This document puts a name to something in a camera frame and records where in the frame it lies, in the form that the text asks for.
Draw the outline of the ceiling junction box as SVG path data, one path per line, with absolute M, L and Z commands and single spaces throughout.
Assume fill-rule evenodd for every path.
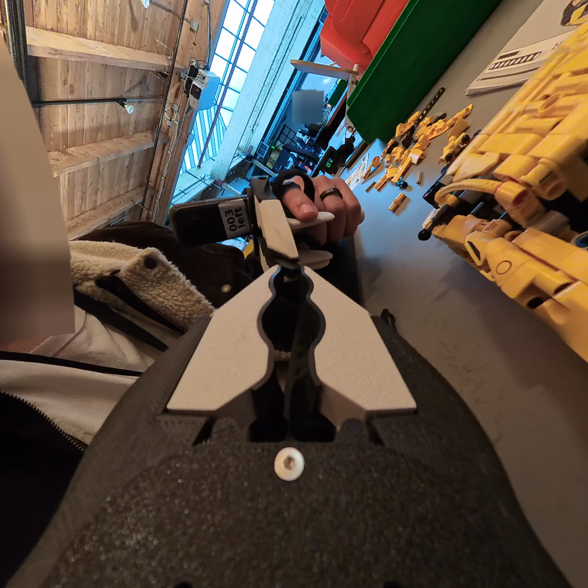
M 208 70 L 197 67 L 196 63 L 188 67 L 184 82 L 188 106 L 195 112 L 207 110 L 216 103 L 220 78 Z

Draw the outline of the yellow brick car model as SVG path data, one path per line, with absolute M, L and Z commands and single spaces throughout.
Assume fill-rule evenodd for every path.
M 432 236 L 587 360 L 587 23 L 428 192 Z

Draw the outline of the wooden frame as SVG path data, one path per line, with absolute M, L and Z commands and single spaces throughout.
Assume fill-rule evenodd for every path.
M 323 104 L 336 106 L 343 96 L 352 95 L 359 80 L 358 65 L 349 70 L 331 63 L 299 59 L 292 59 L 290 63 L 300 78 L 292 92 L 294 104 L 317 105 L 321 100 Z

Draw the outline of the black electronic device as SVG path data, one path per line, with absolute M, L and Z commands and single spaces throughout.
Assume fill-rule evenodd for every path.
M 337 149 L 329 146 L 317 165 L 318 171 L 328 175 L 335 175 L 339 168 L 346 164 L 354 150 L 352 142 L 343 143 Z

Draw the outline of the person's pale trousers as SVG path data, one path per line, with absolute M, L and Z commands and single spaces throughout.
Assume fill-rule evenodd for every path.
M 26 319 L 1 326 L 1 392 L 86 445 L 127 390 L 187 332 L 189 322 L 80 295 L 71 332 Z

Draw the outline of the pile of yellow brick pieces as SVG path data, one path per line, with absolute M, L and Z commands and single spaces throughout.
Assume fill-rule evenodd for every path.
M 449 164 L 465 149 L 472 137 L 468 134 L 470 125 L 467 117 L 473 105 L 468 105 L 450 118 L 445 114 L 429 116 L 432 106 L 414 113 L 405 123 L 396 128 L 396 135 L 387 143 L 380 155 L 375 156 L 364 173 L 362 183 L 367 182 L 379 167 L 383 166 L 382 176 L 373 180 L 366 191 L 380 192 L 387 185 L 395 185 L 401 190 L 408 187 L 407 173 L 420 165 L 426 157 L 427 149 L 437 137 L 446 135 L 446 144 L 439 158 L 439 164 L 447 171 Z

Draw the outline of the green storage bin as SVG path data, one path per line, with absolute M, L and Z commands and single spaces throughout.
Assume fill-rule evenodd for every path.
M 409 1 L 347 101 L 367 143 L 387 141 L 500 1 Z

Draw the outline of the red storage bin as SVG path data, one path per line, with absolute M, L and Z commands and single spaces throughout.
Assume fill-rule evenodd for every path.
M 325 1 L 321 53 L 339 67 L 363 74 L 408 1 Z

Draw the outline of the sticker sheet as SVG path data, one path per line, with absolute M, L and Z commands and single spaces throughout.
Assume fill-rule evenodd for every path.
M 368 153 L 361 160 L 358 160 L 356 167 L 346 180 L 346 184 L 351 190 L 355 189 L 364 181 L 366 173 L 368 175 L 370 174 L 370 163 L 371 158 Z

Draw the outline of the black beam with holes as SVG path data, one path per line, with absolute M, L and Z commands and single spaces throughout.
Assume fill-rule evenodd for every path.
M 436 105 L 437 101 L 445 93 L 445 90 L 446 89 L 444 86 L 440 87 L 437 90 L 437 92 L 432 96 L 430 101 L 426 104 L 426 106 L 423 108 L 422 112 L 420 113 L 420 118 L 419 118 L 420 120 L 423 120 L 424 118 L 426 118 L 428 116 L 428 114 L 430 113 L 432 108 Z

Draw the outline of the person's dark jacket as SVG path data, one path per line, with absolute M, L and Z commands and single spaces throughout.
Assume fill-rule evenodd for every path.
M 258 260 L 235 247 L 186 246 L 149 222 L 99 229 L 69 246 L 75 304 L 85 295 L 148 306 L 189 322 L 188 330 L 261 274 Z M 1 587 L 43 535 L 90 444 L 1 392 Z

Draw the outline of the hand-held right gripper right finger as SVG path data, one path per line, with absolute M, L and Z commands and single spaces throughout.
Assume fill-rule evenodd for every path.
M 332 442 L 347 421 L 369 425 L 416 410 L 371 314 L 302 268 L 292 343 L 292 438 Z

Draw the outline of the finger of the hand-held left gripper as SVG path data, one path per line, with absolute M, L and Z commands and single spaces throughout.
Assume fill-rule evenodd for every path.
M 298 249 L 282 203 L 277 199 L 259 201 L 254 198 L 254 210 L 261 231 L 258 243 L 264 269 L 276 265 L 298 269 Z

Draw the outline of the instruction booklet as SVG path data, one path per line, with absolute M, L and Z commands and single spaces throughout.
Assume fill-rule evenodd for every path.
M 468 86 L 465 95 L 523 85 L 586 22 L 587 1 L 543 1 Z

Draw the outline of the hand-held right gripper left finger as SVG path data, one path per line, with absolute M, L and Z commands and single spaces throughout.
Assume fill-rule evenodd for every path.
M 271 267 L 214 312 L 166 405 L 171 415 L 203 418 L 194 443 L 208 442 L 222 419 L 231 419 L 251 442 L 287 437 L 275 347 L 262 325 L 280 269 Z

